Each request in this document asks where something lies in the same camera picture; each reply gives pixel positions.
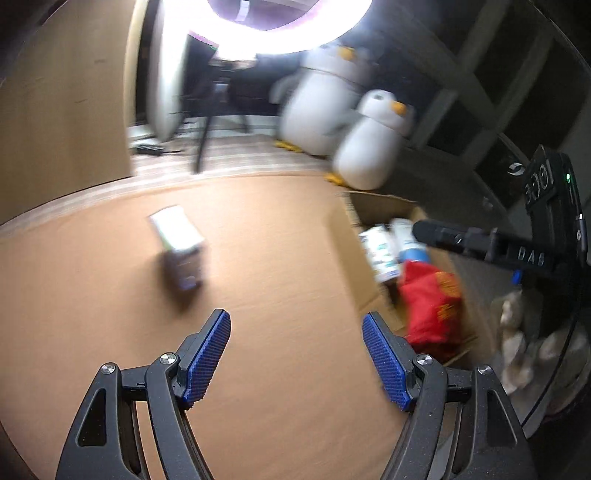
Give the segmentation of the red drawstring cloth bag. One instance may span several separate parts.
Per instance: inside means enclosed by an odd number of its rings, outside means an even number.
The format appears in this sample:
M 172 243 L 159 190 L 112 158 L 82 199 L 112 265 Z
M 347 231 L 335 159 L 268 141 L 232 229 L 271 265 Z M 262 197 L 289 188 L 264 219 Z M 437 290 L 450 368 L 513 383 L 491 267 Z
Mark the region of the red drawstring cloth bag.
M 399 291 L 407 308 L 406 339 L 417 353 L 440 363 L 462 345 L 463 298 L 457 277 L 436 266 L 407 260 Z

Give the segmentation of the white Aqua sunscreen tube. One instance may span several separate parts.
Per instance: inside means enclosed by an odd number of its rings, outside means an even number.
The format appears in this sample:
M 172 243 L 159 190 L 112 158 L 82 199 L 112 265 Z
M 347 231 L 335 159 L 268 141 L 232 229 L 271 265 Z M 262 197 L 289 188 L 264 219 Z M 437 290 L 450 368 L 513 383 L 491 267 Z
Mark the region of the white Aqua sunscreen tube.
M 428 247 L 420 243 L 413 234 L 414 222 L 406 218 L 394 218 L 389 223 L 394 241 L 394 251 L 400 263 L 406 261 L 430 263 Z

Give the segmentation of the patterned white tissue pack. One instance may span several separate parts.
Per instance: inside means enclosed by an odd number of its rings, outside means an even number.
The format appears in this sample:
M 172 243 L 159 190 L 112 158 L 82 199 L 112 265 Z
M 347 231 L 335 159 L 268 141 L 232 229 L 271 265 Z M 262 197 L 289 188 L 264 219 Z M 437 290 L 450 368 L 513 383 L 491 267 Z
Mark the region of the patterned white tissue pack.
M 387 227 L 376 225 L 361 232 L 359 239 L 376 281 L 383 284 L 396 281 L 401 275 L 401 267 Z

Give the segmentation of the dark shelving unit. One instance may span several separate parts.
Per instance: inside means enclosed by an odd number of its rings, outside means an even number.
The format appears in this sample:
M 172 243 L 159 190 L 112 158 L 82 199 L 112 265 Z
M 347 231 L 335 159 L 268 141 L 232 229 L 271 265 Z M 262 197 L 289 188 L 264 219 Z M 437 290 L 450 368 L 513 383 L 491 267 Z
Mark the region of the dark shelving unit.
M 488 223 L 528 234 L 518 167 L 539 145 L 572 160 L 590 196 L 586 1 L 377 1 L 379 85 L 415 105 L 411 149 L 483 185 Z

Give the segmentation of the brown cardboard box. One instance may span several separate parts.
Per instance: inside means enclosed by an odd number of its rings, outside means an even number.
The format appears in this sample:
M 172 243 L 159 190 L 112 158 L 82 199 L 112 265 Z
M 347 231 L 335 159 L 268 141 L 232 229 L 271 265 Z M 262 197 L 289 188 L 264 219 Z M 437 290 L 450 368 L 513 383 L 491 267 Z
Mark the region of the brown cardboard box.
M 404 263 L 397 259 L 389 224 L 397 218 L 425 220 L 419 204 L 391 195 L 346 191 L 329 212 L 329 238 L 342 267 L 356 311 L 379 312 L 391 330 L 405 335 L 407 303 L 400 294 Z M 449 358 L 452 366 L 489 360 L 496 349 L 490 326 L 490 302 L 495 294 L 484 281 L 491 269 L 442 250 L 428 250 L 432 265 L 457 279 L 461 293 L 461 345 Z

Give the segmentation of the clear silver rectangular box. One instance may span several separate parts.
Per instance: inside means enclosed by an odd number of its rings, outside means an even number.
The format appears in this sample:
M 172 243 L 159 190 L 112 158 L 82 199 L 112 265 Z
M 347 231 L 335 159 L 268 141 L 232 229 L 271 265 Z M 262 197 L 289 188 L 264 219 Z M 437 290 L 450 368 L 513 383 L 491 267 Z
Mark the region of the clear silver rectangular box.
M 205 239 L 180 205 L 162 208 L 149 216 L 162 245 L 164 272 L 179 291 L 192 291 L 202 283 Z

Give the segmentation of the small white penguin plush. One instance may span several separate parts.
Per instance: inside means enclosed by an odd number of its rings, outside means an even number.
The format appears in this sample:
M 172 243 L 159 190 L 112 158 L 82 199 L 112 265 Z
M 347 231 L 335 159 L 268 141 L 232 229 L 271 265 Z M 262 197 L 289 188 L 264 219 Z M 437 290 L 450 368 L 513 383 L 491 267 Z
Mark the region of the small white penguin plush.
M 339 139 L 332 154 L 332 171 L 325 179 L 353 190 L 381 188 L 393 173 L 414 122 L 413 106 L 389 91 L 370 90 L 355 109 L 342 114 L 324 132 Z

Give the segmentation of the large white penguin plush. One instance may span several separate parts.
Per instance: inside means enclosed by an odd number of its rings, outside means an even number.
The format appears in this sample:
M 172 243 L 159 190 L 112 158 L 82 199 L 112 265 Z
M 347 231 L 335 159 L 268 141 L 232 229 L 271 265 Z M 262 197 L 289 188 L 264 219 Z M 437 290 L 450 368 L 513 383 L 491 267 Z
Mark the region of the large white penguin plush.
M 370 51 L 363 47 L 332 42 L 304 53 L 297 71 L 270 88 L 270 103 L 280 106 L 274 145 L 328 156 L 335 148 L 328 132 L 356 107 L 373 68 Z

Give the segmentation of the black power strip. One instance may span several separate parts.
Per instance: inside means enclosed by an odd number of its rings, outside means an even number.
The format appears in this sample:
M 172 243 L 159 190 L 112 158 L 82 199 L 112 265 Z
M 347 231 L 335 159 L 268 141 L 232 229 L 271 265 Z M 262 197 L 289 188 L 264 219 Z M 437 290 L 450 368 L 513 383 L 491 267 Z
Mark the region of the black power strip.
M 164 147 L 155 144 L 136 144 L 131 147 L 131 150 L 135 155 L 149 156 L 161 156 L 166 152 Z

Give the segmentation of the wooden headboard panel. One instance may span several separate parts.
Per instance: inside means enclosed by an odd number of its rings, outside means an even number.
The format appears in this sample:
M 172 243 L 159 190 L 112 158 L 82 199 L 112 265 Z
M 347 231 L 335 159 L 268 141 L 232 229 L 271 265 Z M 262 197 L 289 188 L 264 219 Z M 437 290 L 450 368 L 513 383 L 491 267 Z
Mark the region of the wooden headboard panel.
M 144 1 L 45 1 L 1 83 L 1 219 L 130 176 Z

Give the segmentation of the black tripod stand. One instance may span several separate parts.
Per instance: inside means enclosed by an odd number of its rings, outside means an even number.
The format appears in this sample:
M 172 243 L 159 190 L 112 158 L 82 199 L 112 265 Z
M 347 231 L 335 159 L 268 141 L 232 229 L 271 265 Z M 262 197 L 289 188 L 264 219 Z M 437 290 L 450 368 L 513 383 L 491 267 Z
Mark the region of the black tripod stand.
M 202 159 L 204 159 L 213 119 L 219 115 L 225 104 L 231 105 L 238 112 L 242 133 L 249 133 L 250 128 L 245 112 L 235 101 L 235 95 L 229 93 L 230 84 L 240 70 L 238 61 L 219 58 L 217 47 L 211 42 L 200 37 L 191 37 L 191 39 L 197 43 L 199 75 L 190 94 L 185 97 L 185 106 L 190 107 L 194 104 L 204 115 L 204 125 L 200 130 L 197 152 L 192 165 L 192 173 L 198 174 L 201 172 Z

